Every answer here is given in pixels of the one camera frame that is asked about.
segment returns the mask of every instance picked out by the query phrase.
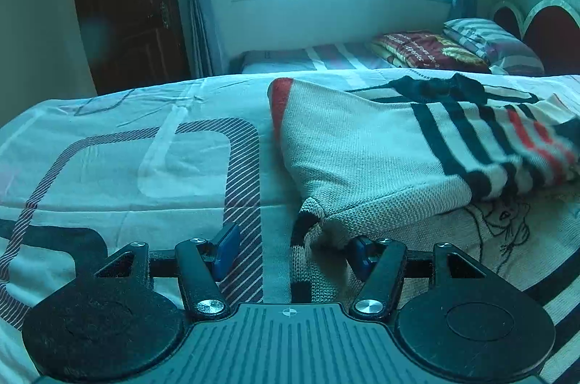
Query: door handle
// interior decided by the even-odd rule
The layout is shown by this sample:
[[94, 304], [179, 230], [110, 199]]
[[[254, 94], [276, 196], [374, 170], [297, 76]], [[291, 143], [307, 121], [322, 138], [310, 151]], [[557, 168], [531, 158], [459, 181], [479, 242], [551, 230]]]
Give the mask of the door handle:
[[169, 8], [167, 6], [167, 3], [162, 1], [161, 4], [159, 5], [159, 9], [161, 10], [161, 21], [163, 23], [163, 27], [165, 29], [169, 29], [171, 27], [171, 19], [169, 16]]

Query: striped pillowcase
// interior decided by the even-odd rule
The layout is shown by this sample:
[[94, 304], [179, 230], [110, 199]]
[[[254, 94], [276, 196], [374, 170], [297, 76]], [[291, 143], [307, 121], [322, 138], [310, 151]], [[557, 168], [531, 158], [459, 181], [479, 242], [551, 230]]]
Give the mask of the striped pillowcase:
[[543, 64], [534, 51], [493, 21], [454, 19], [444, 24], [443, 34], [509, 75], [544, 75]]

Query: headboard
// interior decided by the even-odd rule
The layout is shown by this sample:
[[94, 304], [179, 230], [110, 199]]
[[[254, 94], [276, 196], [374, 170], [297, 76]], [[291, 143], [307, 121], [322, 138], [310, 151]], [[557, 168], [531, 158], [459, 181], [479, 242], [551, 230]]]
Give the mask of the headboard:
[[540, 57], [546, 75], [580, 74], [580, 14], [563, 0], [542, 0], [524, 19], [502, 1], [491, 19], [526, 43]]

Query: pillow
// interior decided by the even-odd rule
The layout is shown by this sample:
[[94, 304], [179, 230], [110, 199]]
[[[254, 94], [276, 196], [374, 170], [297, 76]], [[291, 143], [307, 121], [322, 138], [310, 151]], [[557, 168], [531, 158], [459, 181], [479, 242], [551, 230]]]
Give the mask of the pillow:
[[544, 75], [543, 64], [534, 51], [493, 21], [454, 19], [444, 24], [443, 34], [510, 75]]
[[372, 43], [393, 53], [407, 67], [490, 73], [477, 55], [430, 31], [385, 34]]

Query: ribbed plastic surface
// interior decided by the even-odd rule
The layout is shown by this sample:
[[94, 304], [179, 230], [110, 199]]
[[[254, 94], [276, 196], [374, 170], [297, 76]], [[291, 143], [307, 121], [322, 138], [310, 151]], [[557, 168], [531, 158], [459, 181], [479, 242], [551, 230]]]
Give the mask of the ribbed plastic surface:
[[[41, 379], [42, 384], [56, 383]], [[243, 304], [231, 318], [196, 325], [179, 350], [130, 384], [443, 384], [410, 362], [379, 324], [337, 304]], [[521, 381], [541, 382], [536, 378]]]

